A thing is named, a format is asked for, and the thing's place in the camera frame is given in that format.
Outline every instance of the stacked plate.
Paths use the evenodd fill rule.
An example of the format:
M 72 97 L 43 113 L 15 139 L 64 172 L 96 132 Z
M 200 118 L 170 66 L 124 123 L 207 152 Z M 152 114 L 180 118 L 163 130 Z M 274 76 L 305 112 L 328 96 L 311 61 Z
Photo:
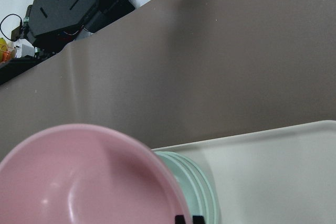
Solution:
M 219 210 L 214 190 L 195 162 L 175 152 L 155 152 L 174 174 L 192 216 L 204 216 L 206 224 L 218 224 Z

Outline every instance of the black device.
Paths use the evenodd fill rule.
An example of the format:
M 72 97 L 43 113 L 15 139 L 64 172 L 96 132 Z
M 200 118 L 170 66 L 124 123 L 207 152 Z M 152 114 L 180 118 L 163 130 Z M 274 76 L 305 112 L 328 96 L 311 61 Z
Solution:
M 129 0 L 34 0 L 11 40 L 28 40 L 34 56 L 0 64 L 0 84 L 60 52 L 82 29 L 95 33 L 135 10 Z

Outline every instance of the black cable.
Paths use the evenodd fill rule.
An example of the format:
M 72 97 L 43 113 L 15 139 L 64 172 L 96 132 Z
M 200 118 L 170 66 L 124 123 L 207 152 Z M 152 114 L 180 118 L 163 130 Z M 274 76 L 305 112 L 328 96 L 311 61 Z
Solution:
M 12 16 L 12 15 L 17 16 L 17 17 L 20 18 L 20 27 L 22 26 L 22 19 L 21 19 L 21 17 L 20 17 L 19 15 L 15 14 L 15 13 L 11 13 L 11 14 L 8 14 L 6 17 L 4 17 L 4 19 L 0 22 L 0 31 L 1 31 L 2 35 L 3 35 L 6 39 L 8 39 L 8 40 L 10 40 L 10 41 L 12 41 L 12 42 L 15 42 L 16 40 L 12 40 L 12 39 L 8 38 L 8 37 L 4 34 L 4 32 L 2 31 L 2 29 L 1 29 L 1 25 L 2 25 L 3 21 L 5 21 L 6 18 L 8 18 L 9 16 Z

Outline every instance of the yellow object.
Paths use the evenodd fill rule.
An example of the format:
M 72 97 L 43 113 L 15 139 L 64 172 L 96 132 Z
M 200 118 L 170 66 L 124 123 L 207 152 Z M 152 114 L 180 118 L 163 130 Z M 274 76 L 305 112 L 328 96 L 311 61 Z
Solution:
M 0 62 L 3 61 L 3 54 L 8 51 L 7 43 L 4 38 L 0 38 Z

